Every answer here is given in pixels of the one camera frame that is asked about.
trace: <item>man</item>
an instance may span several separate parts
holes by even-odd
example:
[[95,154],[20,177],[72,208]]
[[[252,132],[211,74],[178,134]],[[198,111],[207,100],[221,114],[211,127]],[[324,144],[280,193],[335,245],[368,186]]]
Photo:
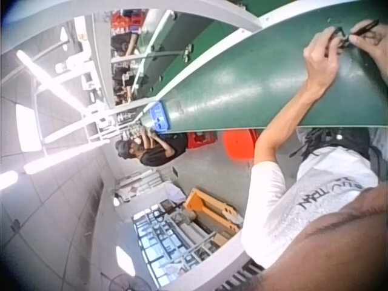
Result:
[[[332,38],[334,31],[318,33],[304,49],[305,84],[256,142],[241,240],[267,270],[241,290],[373,291],[388,278],[387,186],[376,187],[365,131],[313,130],[288,191],[276,163],[277,149],[336,78],[341,39]],[[387,35],[388,26],[379,25],[350,37],[375,60],[386,82]]]
[[155,132],[141,130],[141,143],[132,141],[116,142],[118,156],[123,159],[138,159],[141,164],[149,167],[159,167],[179,157],[187,148],[185,133],[172,133],[158,136]]

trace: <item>wall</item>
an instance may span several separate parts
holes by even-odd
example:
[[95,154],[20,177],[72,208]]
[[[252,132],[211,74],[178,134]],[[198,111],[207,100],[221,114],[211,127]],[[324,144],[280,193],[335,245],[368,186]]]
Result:
[[116,208],[118,215],[123,221],[130,222],[132,216],[136,213],[167,199],[166,192],[164,191],[164,184],[165,183],[162,183],[155,188],[152,188],[150,191],[133,198],[130,202],[118,206]]
[[146,280],[152,290],[155,290],[156,286],[142,257],[133,224],[123,223],[115,211],[112,196],[105,190],[96,219],[92,247],[92,258],[99,258],[99,261],[90,269],[89,290],[106,291],[114,277],[125,273],[118,266],[116,246],[120,246],[131,257],[136,276]]

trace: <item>factory floor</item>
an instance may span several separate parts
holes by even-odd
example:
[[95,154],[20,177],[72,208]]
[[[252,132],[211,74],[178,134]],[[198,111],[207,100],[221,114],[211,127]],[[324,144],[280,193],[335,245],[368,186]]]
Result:
[[[296,173],[301,158],[289,154],[300,147],[294,134],[278,153],[278,162],[284,172],[286,184],[290,187],[296,181]],[[232,161],[226,153],[222,133],[214,144],[198,149],[190,149],[168,164],[178,172],[176,183],[188,195],[192,188],[198,188],[220,201],[224,201],[242,216],[248,201],[250,169],[253,161]]]

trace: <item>green panel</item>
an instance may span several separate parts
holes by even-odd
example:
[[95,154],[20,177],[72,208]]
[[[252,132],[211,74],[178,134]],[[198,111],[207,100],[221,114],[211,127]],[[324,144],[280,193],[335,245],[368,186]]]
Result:
[[[245,0],[245,1],[231,1],[231,2],[243,2],[247,6],[247,10],[257,17],[264,15],[276,8],[291,2],[290,0]],[[207,29],[205,29],[195,40],[194,52],[190,55],[190,62],[195,60],[201,54],[206,52],[209,48],[215,45],[217,42],[224,39],[226,36],[236,30],[236,27],[215,21]],[[153,91],[149,93],[149,96],[155,96],[166,86],[177,74],[179,74],[190,63],[184,63],[182,57],[177,57],[174,62],[167,68],[163,74],[163,81],[154,85]]]
[[[228,33],[224,32],[224,27],[219,22],[210,24],[194,41],[194,51],[190,55],[191,61],[199,57],[201,54],[206,52],[211,46],[225,38]],[[149,95],[155,96],[166,86],[177,74],[179,74],[186,66],[190,63],[185,63],[182,57],[177,57],[167,70],[163,73],[163,80],[154,85],[154,90]]]
[[[328,25],[348,32],[365,18],[388,22],[380,7],[350,2],[288,19],[234,45],[163,97],[171,131],[265,127],[304,82],[303,48],[314,34]],[[376,65],[348,48],[337,80],[303,125],[387,125],[387,108]]]

